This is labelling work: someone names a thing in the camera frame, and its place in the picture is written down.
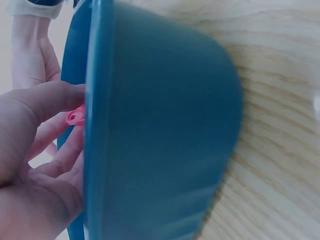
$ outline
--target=pink object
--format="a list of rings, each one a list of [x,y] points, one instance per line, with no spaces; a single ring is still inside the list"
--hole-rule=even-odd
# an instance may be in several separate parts
[[[82,105],[76,110],[69,112],[66,116],[66,122],[71,126],[82,126],[85,124],[85,114],[85,105]]]

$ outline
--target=sleeve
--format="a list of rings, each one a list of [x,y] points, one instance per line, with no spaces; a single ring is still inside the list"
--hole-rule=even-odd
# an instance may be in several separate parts
[[[7,12],[12,16],[34,15],[55,19],[58,17],[64,0],[10,0]]]

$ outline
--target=finger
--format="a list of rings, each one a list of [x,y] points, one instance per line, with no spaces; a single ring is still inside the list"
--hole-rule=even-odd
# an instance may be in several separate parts
[[[25,161],[32,160],[45,149],[47,149],[51,154],[55,154],[57,152],[57,146],[53,141],[69,127],[66,122],[67,115],[67,112],[60,112],[38,127],[34,142],[27,157],[25,158]]]
[[[56,237],[80,214],[83,198],[78,189],[66,181],[41,174],[32,176],[32,180],[45,190],[41,202],[44,211],[40,211],[36,220],[42,219],[41,229],[51,233],[44,236],[45,239],[48,236]]]
[[[80,195],[83,195],[83,176],[84,176],[84,151],[80,153],[70,171],[58,176],[58,180],[63,180],[75,186]]]
[[[33,169],[33,171],[54,178],[69,172],[83,150],[83,135],[83,127],[76,126],[53,160]]]
[[[49,154],[52,158],[54,158],[58,152],[58,148],[57,148],[57,145],[55,145],[53,142],[50,143],[46,149],[45,149],[45,152],[47,154]]]
[[[29,89],[14,90],[5,94],[26,106],[36,123],[47,121],[62,111],[71,111],[84,102],[85,87],[64,81],[46,82]]]

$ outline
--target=wrist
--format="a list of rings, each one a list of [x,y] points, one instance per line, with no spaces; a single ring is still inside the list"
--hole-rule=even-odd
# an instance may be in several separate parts
[[[11,42],[13,47],[37,44],[48,37],[51,20],[34,15],[16,15],[13,18]]]

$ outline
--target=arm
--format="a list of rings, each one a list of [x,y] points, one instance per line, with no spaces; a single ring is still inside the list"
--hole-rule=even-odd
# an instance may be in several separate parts
[[[12,82],[15,89],[60,79],[60,66],[48,38],[51,19],[63,0],[10,0],[12,24]]]

